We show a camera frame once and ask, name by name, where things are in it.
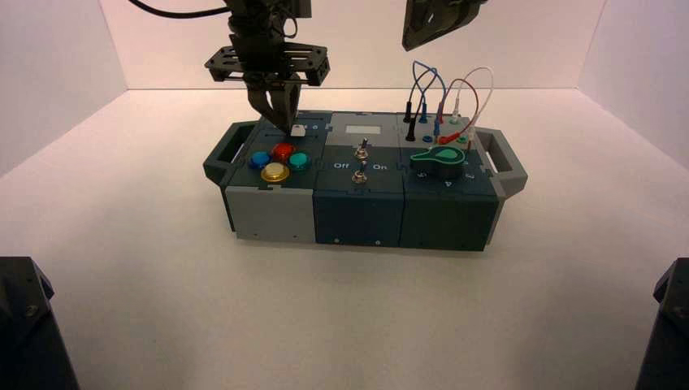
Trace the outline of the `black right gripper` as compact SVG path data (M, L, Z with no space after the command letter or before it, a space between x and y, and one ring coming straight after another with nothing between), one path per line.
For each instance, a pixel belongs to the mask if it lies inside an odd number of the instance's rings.
M407 1L402 47L411 51L466 26L486 3L486 0Z

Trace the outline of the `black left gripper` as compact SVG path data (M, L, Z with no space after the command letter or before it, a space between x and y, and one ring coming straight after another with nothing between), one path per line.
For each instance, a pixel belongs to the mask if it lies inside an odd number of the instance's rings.
M205 63L213 80L243 81L249 104L289 134L297 117L302 86L319 87L330 71L327 48L270 34L232 33Z

